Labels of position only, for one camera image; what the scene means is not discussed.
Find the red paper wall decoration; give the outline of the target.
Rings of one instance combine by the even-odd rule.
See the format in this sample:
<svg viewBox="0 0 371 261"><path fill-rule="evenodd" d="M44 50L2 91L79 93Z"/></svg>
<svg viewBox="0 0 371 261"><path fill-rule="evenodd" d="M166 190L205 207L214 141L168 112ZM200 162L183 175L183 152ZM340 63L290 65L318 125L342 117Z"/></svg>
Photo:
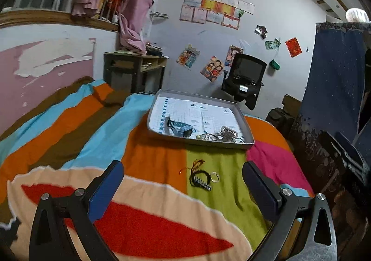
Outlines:
<svg viewBox="0 0 371 261"><path fill-rule="evenodd" d="M299 45L297 38L287 40L285 42L285 45L287 46L287 49L291 57L296 57L302 53L302 49Z"/></svg>

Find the blue patterned hanging cloth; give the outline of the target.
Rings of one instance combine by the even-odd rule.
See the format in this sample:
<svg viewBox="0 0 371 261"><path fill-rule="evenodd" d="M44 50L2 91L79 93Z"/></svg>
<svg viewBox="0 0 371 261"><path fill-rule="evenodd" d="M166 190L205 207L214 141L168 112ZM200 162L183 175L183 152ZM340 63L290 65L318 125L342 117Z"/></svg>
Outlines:
<svg viewBox="0 0 371 261"><path fill-rule="evenodd" d="M313 58L292 128L294 155L312 184L335 170L319 142L341 132L370 161L370 24L316 25Z"/></svg>

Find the blue hair claw clip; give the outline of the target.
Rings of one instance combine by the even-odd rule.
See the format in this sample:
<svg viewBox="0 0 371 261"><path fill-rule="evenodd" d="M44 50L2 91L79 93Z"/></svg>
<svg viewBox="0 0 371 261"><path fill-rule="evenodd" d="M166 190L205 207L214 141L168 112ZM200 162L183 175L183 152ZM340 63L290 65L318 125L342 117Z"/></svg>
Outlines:
<svg viewBox="0 0 371 261"><path fill-rule="evenodd" d="M184 122L172 120L170 115L168 115L167 118L167 127L176 137L189 138L193 133L193 126Z"/></svg>

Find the cartoon family poster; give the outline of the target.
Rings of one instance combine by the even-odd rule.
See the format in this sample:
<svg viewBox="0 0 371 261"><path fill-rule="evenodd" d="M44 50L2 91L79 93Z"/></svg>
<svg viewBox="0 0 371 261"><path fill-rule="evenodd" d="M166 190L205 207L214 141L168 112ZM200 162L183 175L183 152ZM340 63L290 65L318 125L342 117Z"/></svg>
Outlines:
<svg viewBox="0 0 371 261"><path fill-rule="evenodd" d="M201 70L201 74L206 77L210 82L214 82L222 74L224 64L217 57L213 56L208 64Z"/></svg>

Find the pink curtain right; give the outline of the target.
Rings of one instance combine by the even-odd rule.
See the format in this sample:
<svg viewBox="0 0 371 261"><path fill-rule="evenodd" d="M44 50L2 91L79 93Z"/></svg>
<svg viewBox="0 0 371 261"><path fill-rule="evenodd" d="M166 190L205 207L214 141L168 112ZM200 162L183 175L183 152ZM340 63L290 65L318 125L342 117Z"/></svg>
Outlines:
<svg viewBox="0 0 371 261"><path fill-rule="evenodd" d="M146 53L140 32L151 6L152 0L122 0L118 9L119 41L125 49Z"/></svg>

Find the printed paper tray liner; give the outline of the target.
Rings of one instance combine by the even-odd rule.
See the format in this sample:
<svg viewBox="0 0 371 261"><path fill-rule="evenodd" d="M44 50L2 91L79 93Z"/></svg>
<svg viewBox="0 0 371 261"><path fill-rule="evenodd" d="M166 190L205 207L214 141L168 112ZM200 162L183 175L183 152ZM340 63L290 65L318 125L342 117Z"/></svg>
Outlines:
<svg viewBox="0 0 371 261"><path fill-rule="evenodd" d="M154 102L148 128L158 134L174 136L167 127L168 115L172 120L193 126L190 139L222 140L219 133L222 126L226 126L237 131L238 138L235 142L245 141L237 118L230 108L161 96Z"/></svg>

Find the photo cluster on wall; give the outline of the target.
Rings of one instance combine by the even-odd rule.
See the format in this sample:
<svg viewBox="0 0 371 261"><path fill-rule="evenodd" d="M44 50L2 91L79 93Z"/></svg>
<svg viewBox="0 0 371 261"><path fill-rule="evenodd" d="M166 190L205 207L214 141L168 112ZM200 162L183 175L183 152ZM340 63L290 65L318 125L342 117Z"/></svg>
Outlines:
<svg viewBox="0 0 371 261"><path fill-rule="evenodd" d="M267 37L267 29L265 26L257 25L254 33L258 34L262 39L265 39Z"/></svg>

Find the green small hanging bag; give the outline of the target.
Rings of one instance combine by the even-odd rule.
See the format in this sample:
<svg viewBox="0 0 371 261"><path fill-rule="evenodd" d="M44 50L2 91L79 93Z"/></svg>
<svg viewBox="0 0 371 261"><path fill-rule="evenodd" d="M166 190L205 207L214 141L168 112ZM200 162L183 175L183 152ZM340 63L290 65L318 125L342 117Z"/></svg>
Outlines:
<svg viewBox="0 0 371 261"><path fill-rule="evenodd" d="M275 54L274 58L269 62L269 66L276 71L279 71L281 66L277 61L278 53Z"/></svg>

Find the grey metal tray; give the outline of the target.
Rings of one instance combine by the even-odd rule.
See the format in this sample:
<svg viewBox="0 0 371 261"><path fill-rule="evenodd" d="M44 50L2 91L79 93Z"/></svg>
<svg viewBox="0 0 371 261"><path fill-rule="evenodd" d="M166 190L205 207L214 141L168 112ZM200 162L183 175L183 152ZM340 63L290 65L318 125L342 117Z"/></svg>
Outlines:
<svg viewBox="0 0 371 261"><path fill-rule="evenodd" d="M199 146L248 150L255 144L236 103L192 93L159 90L147 127L164 139Z"/></svg>

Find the dark wooden desk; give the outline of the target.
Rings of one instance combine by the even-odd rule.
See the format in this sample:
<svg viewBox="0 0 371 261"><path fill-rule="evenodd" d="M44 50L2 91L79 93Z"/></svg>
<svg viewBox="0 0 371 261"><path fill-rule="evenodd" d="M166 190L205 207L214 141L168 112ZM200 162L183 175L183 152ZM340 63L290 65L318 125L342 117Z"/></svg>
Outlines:
<svg viewBox="0 0 371 261"><path fill-rule="evenodd" d="M115 51L104 53L103 80L112 86L112 74L131 76L131 93L143 92L148 73L159 71L160 77L158 90L162 89L165 68L167 65L167 56L154 56L148 54L138 54L130 51Z"/></svg>

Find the green photos on wall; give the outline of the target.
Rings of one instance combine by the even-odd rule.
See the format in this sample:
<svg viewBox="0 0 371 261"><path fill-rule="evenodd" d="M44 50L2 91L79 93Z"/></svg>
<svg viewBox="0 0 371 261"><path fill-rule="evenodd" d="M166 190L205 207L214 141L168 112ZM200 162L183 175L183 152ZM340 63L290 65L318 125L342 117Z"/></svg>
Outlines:
<svg viewBox="0 0 371 261"><path fill-rule="evenodd" d="M281 45L281 41L275 38L273 41L265 41L265 49L279 49Z"/></svg>

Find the certificates on wall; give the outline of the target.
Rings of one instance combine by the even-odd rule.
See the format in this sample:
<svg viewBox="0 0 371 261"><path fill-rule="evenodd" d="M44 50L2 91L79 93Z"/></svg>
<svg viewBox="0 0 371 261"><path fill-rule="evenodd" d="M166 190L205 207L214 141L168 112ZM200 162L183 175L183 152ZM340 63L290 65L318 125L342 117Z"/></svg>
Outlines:
<svg viewBox="0 0 371 261"><path fill-rule="evenodd" d="M210 22L239 30L243 15L254 12L255 5L244 0L183 0L179 20L196 24Z"/></svg>

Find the cartoon poster left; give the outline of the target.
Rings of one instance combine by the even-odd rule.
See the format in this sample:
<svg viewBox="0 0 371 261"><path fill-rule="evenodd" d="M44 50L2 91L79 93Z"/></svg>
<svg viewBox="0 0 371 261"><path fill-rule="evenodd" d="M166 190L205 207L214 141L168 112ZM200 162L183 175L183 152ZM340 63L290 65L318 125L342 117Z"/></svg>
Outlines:
<svg viewBox="0 0 371 261"><path fill-rule="evenodd" d="M190 70L200 53L201 52L192 45L187 45L177 58L176 62Z"/></svg>

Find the black office chair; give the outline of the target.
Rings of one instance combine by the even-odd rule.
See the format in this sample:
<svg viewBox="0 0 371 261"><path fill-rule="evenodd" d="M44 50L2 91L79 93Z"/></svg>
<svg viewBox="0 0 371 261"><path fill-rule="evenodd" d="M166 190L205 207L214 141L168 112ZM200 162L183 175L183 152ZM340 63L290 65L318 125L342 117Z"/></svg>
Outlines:
<svg viewBox="0 0 371 261"><path fill-rule="evenodd" d="M254 110L267 64L247 54L235 54L229 71L224 70L221 89L231 95L235 102L245 102Z"/></svg>

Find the poster behind chair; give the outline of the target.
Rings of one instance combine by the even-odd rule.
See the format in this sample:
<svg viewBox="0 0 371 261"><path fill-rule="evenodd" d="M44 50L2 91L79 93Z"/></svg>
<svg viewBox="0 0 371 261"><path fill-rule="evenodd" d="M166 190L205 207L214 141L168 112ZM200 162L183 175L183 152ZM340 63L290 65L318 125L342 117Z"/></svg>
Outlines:
<svg viewBox="0 0 371 261"><path fill-rule="evenodd" d="M243 49L234 45L231 45L228 49L226 60L224 62L225 66L231 66L236 54L243 54Z"/></svg>

